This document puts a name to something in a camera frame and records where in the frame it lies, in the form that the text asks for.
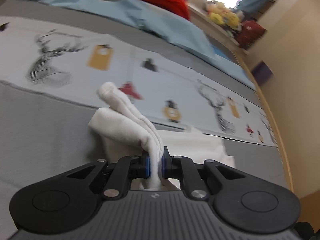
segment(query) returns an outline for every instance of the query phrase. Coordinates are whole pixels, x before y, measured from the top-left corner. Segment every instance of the bedsheet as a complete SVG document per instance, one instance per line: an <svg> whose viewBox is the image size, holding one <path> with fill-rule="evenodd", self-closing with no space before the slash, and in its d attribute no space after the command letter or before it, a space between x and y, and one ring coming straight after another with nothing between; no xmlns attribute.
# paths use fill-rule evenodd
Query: bedsheet
<svg viewBox="0 0 320 240"><path fill-rule="evenodd" d="M39 0L52 6L103 15L146 32L203 59L234 79L255 90L244 70L214 53L201 29L188 20L140 0Z"/></svg>
<svg viewBox="0 0 320 240"><path fill-rule="evenodd" d="M57 23L1 16L0 25L1 81L95 107L111 81L152 122L274 146L260 107L158 53Z"/></svg>

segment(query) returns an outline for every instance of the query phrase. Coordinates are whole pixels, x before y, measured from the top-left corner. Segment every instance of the wooden bed frame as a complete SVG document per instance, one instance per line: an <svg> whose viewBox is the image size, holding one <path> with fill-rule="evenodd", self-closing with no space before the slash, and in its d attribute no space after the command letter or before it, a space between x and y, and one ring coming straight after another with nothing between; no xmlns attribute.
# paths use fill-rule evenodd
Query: wooden bed frame
<svg viewBox="0 0 320 240"><path fill-rule="evenodd" d="M284 148L284 143L281 138L278 126L276 124L276 120L271 112L271 109L262 93L261 88L259 87L258 83L254 79L253 75L251 74L251 71L247 67L244 58L247 55L247 52L241 48L238 47L238 43L235 39L230 38L226 31L222 29L220 26L214 24L212 21L210 21L197 6L189 3L188 4L189 8L189 13L190 13L190 21L199 27L201 30L203 30L209 37L215 39L219 43L221 43L224 47L226 47L228 50L231 51L231 53L234 55L236 58L237 63L245 70L246 74L252 81L252 83L256 87L256 94L258 99L260 100L261 106L263 110L265 111L271 129L274 133L274 136L277 141L277 148L279 150L282 163L283 163L283 168L284 168L284 174L285 174L285 179L288 184L289 189L294 192L293 189L293 182L292 182L292 176L291 176L291 170L289 166L289 161L288 161L288 156L287 152Z"/></svg>

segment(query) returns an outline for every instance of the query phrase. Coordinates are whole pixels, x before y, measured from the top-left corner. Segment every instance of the gray ridged surface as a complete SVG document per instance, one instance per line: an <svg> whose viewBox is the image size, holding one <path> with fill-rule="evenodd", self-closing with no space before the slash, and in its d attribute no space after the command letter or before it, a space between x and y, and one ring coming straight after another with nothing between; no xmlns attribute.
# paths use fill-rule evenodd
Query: gray ridged surface
<svg viewBox="0 0 320 240"><path fill-rule="evenodd" d="M92 220L74 231L41 236L21 230L12 237L40 239L298 240L290 231L262 236L236 231L218 220L206 202L190 200L182 191L129 191L124 199L104 202Z"/></svg>

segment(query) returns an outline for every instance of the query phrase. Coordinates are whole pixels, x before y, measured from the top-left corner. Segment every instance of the wall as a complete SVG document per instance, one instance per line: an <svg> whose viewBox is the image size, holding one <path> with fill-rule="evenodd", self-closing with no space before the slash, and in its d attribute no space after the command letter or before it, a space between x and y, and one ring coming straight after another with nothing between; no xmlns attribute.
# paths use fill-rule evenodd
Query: wall
<svg viewBox="0 0 320 240"><path fill-rule="evenodd" d="M263 60L274 73L261 89L304 197L320 189L320 0L278 0L259 24L268 32L245 61Z"/></svg>
<svg viewBox="0 0 320 240"><path fill-rule="evenodd" d="M301 202L301 214L299 222L309 222L313 230L316 232L320 229L320 191L317 191L311 195L300 199Z"/></svg>

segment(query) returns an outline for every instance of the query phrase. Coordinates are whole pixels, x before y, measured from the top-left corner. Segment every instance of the yellow plush toy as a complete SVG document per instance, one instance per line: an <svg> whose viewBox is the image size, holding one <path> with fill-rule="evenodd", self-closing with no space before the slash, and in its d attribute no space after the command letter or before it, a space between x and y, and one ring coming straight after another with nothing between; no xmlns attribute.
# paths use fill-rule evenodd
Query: yellow plush toy
<svg viewBox="0 0 320 240"><path fill-rule="evenodd" d="M218 25L224 24L223 17L217 13L210 13L209 19L212 20L215 24L218 24Z"/></svg>
<svg viewBox="0 0 320 240"><path fill-rule="evenodd" d="M224 3L223 2L217 2L217 7L221 10L223 10L225 8Z"/></svg>
<svg viewBox="0 0 320 240"><path fill-rule="evenodd" d="M225 18L227 19L226 24L227 24L230 28L232 28L232 29L234 29L234 30L235 30L236 28L238 28L240 20L239 20L239 17L238 17L235 13L229 12L229 13L227 13L227 14L225 15Z"/></svg>
<svg viewBox="0 0 320 240"><path fill-rule="evenodd" d="M207 5L207 11L208 11L209 15L210 15L210 13L216 13L219 15L223 14L223 10L221 8L218 8L218 6L215 3L209 3Z"/></svg>
<svg viewBox="0 0 320 240"><path fill-rule="evenodd" d="M231 10L230 10L229 8L224 8L223 11L224 11L225 13L231 12Z"/></svg>

